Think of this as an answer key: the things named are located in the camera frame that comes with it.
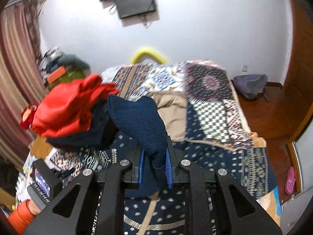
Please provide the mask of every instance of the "gray bag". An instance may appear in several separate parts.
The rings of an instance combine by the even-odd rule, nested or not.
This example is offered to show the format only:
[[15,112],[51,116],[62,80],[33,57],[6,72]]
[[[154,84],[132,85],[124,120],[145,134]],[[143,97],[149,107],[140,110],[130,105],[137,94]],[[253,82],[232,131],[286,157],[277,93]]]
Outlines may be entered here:
[[248,100],[257,98],[258,93],[263,93],[266,83],[265,74],[236,76],[233,80],[235,89]]

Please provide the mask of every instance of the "yellow arched object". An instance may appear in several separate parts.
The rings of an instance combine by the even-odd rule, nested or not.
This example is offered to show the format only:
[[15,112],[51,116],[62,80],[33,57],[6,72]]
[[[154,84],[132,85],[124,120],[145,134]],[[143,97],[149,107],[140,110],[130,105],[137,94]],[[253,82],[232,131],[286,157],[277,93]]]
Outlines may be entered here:
[[140,49],[132,58],[131,63],[138,63],[139,60],[145,56],[148,55],[150,56],[152,59],[154,59],[156,62],[160,63],[160,64],[167,64],[168,61],[163,58],[159,53],[157,53],[156,51],[152,50],[151,48],[142,48]]

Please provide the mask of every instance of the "wall outlet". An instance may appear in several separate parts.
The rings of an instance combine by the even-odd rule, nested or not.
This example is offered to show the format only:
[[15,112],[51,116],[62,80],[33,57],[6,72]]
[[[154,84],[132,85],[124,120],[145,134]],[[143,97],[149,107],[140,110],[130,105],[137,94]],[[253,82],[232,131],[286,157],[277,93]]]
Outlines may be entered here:
[[242,71],[243,72],[247,72],[248,71],[248,67],[249,67],[248,65],[243,65],[242,66]]

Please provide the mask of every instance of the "patterned blanket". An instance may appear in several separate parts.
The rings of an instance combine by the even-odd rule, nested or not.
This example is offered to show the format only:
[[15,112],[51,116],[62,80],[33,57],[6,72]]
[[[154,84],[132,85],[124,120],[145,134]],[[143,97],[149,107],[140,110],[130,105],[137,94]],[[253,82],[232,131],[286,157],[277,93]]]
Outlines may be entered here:
[[[188,98],[186,138],[182,142],[173,142],[174,147],[182,150],[186,159],[202,168],[211,171],[227,169],[259,202],[270,197],[271,201],[266,199],[266,203],[274,202],[271,204],[274,214],[270,215],[280,215],[277,182],[268,162],[266,148],[253,148],[251,137],[241,125],[238,104],[223,68],[209,61],[170,65],[147,63],[110,68],[108,73],[104,71],[102,78],[104,82],[113,80],[121,89],[119,95],[129,100],[137,100],[151,91],[172,90],[184,93]],[[223,144],[232,151],[212,146],[208,144],[210,142]],[[119,132],[110,149],[93,151],[82,148],[77,153],[70,154],[57,150],[49,161],[61,170],[76,167],[77,170],[91,168],[100,171],[123,160],[126,153],[136,145],[134,139]],[[75,175],[76,172],[68,181],[63,181],[64,184],[68,184]],[[160,191],[145,234],[183,235],[184,199],[184,191]],[[126,192],[124,235],[138,233],[150,202],[151,196],[135,198],[131,192]]]

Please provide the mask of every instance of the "striped curtain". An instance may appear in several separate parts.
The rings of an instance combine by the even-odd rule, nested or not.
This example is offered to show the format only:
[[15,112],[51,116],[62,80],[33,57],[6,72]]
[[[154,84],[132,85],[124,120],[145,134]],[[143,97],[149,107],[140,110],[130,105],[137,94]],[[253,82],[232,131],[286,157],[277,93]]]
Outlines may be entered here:
[[45,95],[40,61],[37,0],[23,0],[0,16],[0,154],[19,169],[32,141],[30,131],[19,126],[21,112]]

